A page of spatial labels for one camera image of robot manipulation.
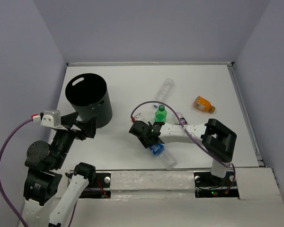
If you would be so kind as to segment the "clear bottle white cap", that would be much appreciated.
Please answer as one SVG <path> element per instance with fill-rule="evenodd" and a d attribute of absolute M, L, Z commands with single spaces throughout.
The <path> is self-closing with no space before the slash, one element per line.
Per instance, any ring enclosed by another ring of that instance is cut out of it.
<path fill-rule="evenodd" d="M 142 113 L 138 113 L 133 118 L 134 118 L 135 121 L 141 121 L 141 122 L 144 122 L 144 123 L 147 122 L 145 117 L 144 117 L 144 115 Z"/>

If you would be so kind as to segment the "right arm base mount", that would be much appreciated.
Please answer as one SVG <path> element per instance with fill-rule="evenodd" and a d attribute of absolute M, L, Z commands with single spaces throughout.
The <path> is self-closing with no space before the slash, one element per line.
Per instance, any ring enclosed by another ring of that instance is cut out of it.
<path fill-rule="evenodd" d="M 224 178 L 213 176 L 211 172 L 195 172 L 196 198 L 239 198 L 239 190 L 234 172 L 228 171 Z"/>

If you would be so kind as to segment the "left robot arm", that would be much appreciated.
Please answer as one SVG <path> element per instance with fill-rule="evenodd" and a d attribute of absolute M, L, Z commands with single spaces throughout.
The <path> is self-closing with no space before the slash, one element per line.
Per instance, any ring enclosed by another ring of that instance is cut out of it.
<path fill-rule="evenodd" d="M 24 184 L 25 206 L 22 212 L 28 227 L 64 227 L 81 193 L 94 184 L 96 168 L 93 165 L 79 163 L 75 166 L 70 183 L 58 205 L 51 210 L 58 192 L 62 174 L 61 169 L 67 154 L 75 140 L 94 138 L 97 117 L 79 121 L 78 112 L 62 116 L 60 111 L 43 111 L 31 117 L 32 122 L 55 130 L 51 143 L 39 140 L 27 149 L 25 166 L 28 167 Z"/>

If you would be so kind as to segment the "small pepsi label bottle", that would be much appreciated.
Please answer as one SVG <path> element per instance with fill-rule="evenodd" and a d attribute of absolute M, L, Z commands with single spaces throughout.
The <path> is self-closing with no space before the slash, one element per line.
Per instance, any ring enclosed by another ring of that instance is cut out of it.
<path fill-rule="evenodd" d="M 183 125 L 188 125 L 185 117 L 183 116 L 183 114 L 181 112 L 177 112 L 177 115 L 179 117 L 179 120 L 177 119 L 177 117 L 174 115 L 174 124 L 176 125 L 180 125 L 180 123 L 182 123 Z"/>

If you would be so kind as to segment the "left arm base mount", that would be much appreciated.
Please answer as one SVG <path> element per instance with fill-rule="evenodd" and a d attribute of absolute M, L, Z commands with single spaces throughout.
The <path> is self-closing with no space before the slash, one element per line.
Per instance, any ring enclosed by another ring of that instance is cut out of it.
<path fill-rule="evenodd" d="M 96 178 L 81 193 L 80 199 L 110 199 L 111 172 L 97 171 Z"/>

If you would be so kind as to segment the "green plastic bottle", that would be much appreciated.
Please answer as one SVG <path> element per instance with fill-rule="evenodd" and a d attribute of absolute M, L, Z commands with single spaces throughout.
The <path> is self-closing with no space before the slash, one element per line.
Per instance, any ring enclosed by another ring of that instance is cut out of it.
<path fill-rule="evenodd" d="M 155 112 L 155 122 L 165 122 L 167 117 L 167 110 L 164 105 L 159 105 L 157 111 Z"/>

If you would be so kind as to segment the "orange juice bottle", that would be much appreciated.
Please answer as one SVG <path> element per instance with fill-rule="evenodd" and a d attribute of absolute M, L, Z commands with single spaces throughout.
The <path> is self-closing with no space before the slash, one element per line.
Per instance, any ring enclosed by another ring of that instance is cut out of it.
<path fill-rule="evenodd" d="M 195 101 L 193 102 L 193 107 L 202 111 L 213 113 L 215 111 L 215 107 L 205 98 L 198 96 Z"/>

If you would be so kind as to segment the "blue label plastic bottle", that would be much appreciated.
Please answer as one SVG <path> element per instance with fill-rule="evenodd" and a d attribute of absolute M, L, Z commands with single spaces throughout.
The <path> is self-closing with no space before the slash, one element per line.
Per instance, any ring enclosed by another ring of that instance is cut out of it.
<path fill-rule="evenodd" d="M 159 158 L 167 170 L 173 169 L 177 165 L 177 160 L 174 156 L 165 149 L 163 144 L 155 144 L 149 147 L 151 153 Z"/>

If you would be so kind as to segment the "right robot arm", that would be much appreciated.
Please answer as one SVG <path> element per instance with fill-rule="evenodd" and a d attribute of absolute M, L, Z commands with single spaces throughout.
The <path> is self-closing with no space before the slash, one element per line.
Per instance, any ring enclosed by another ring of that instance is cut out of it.
<path fill-rule="evenodd" d="M 145 148 L 154 144 L 194 143 L 213 158 L 209 182 L 220 185 L 231 166 L 237 134 L 217 119 L 199 125 L 175 125 L 164 122 L 145 123 L 135 120 L 129 133 Z"/>

